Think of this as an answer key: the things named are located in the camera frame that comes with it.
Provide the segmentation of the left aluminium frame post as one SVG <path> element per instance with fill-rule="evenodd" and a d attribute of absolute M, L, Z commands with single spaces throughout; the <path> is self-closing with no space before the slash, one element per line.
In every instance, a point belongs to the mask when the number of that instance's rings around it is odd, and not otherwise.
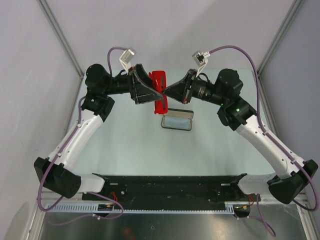
<path fill-rule="evenodd" d="M 73 69 L 75 70 L 77 76 L 82 79 L 84 76 L 84 72 L 54 14 L 47 0 L 37 0 L 36 1 L 41 8 L 45 18 L 47 19 L 53 33 L 55 34 L 60 46 L 62 47 L 66 57 L 71 63 Z"/>

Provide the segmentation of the dark green glasses case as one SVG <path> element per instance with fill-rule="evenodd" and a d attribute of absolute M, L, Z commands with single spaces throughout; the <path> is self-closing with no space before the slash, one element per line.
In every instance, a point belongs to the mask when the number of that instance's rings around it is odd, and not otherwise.
<path fill-rule="evenodd" d="M 191 131 L 193 127 L 194 112 L 192 110 L 169 108 L 161 120 L 164 129 Z"/>

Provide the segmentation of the aluminium frame post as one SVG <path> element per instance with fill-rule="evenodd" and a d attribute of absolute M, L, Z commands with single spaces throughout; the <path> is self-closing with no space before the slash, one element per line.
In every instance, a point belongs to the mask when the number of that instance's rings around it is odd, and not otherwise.
<path fill-rule="evenodd" d="M 294 0 L 286 13 L 283 21 L 280 24 L 270 46 L 268 47 L 261 64 L 257 68 L 257 74 L 260 76 L 270 60 L 272 59 L 273 55 L 275 54 L 276 50 L 280 46 L 283 38 L 285 37 L 286 33 L 288 32 L 290 26 L 292 25 L 293 21 L 295 20 L 297 14 L 299 13 L 300 9 L 304 5 L 305 0 Z"/>
<path fill-rule="evenodd" d="M 82 79 L 84 76 L 84 72 L 54 14 L 47 0 L 37 0 L 36 1 L 41 8 L 45 18 L 47 19 L 53 33 L 55 34 L 60 46 L 62 47 L 66 57 L 71 63 L 73 69 L 75 70 L 77 76 Z"/>

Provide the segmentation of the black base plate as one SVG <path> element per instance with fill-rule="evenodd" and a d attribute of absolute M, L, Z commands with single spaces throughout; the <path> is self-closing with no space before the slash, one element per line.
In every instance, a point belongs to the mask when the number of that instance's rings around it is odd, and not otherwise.
<path fill-rule="evenodd" d="M 84 191 L 85 201 L 99 201 L 112 193 L 123 207 L 173 207 L 194 205 L 197 209 L 214 208 L 225 202 L 244 202 L 251 194 L 262 194 L 260 187 L 245 190 L 239 183 L 247 175 L 218 176 L 117 176 L 98 175 L 104 180 L 98 196 Z"/>

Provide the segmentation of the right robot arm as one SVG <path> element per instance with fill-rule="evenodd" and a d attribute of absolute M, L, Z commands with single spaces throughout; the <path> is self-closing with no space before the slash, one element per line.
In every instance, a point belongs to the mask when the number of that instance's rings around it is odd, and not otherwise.
<path fill-rule="evenodd" d="M 182 104 L 192 98 L 219 106 L 217 115 L 224 126 L 244 137 L 267 160 L 274 170 L 270 175 L 242 174 L 230 188 L 231 196 L 242 201 L 250 194 L 271 194 L 283 204 L 290 204 L 308 185 L 318 169 L 314 160 L 303 160 L 285 146 L 261 121 L 257 111 L 241 96 L 243 82 L 233 69 L 222 69 L 211 83 L 188 70 L 180 81 L 163 93 Z"/>

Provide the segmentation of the light blue cleaning cloth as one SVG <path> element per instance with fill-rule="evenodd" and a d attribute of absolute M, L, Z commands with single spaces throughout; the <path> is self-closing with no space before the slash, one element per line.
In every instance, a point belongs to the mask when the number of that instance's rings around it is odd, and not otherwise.
<path fill-rule="evenodd" d="M 174 128 L 174 129 L 189 129 L 190 128 L 190 121 L 189 120 L 175 120 L 175 119 L 165 119 L 164 125 L 167 128 Z"/>

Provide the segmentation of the red sunglasses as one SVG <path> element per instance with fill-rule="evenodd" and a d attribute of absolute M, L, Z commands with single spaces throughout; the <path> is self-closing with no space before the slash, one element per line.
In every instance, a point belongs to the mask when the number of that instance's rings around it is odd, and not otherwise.
<path fill-rule="evenodd" d="M 161 94 L 161 99 L 154 102 L 154 113 L 164 115 L 168 112 L 168 99 L 163 92 L 167 87 L 167 76 L 164 70 L 155 70 L 149 73 L 153 87 Z"/>

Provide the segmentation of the right aluminium frame post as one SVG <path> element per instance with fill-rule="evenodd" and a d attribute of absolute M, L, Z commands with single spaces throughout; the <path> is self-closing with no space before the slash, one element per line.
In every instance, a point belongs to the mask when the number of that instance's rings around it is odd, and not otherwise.
<path fill-rule="evenodd" d="M 292 25 L 293 21 L 295 20 L 297 14 L 299 13 L 300 9 L 304 5 L 305 0 L 294 0 L 286 13 L 283 21 L 280 24 L 270 46 L 268 47 L 261 64 L 257 68 L 257 74 L 260 76 L 270 60 L 272 59 L 273 55 L 275 54 L 276 50 L 280 46 L 283 38 L 285 37 L 286 33 L 288 32 L 290 26 Z"/>

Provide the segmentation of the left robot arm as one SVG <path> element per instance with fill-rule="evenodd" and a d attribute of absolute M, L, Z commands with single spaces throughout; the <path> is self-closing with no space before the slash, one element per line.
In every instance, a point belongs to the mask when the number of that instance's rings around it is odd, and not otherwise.
<path fill-rule="evenodd" d="M 146 73 L 143 66 L 137 64 L 127 73 L 121 71 L 111 76 L 101 64 L 96 63 L 88 67 L 85 75 L 87 93 L 79 100 L 75 124 L 48 157 L 38 157 L 34 162 L 40 181 L 39 194 L 47 188 L 67 199 L 77 193 L 88 192 L 93 192 L 100 200 L 107 199 L 111 188 L 105 177 L 95 173 L 77 174 L 73 169 L 93 133 L 111 113 L 115 104 L 111 96 L 128 93 L 137 105 L 164 99 L 162 93 L 167 80 L 163 70 Z"/>

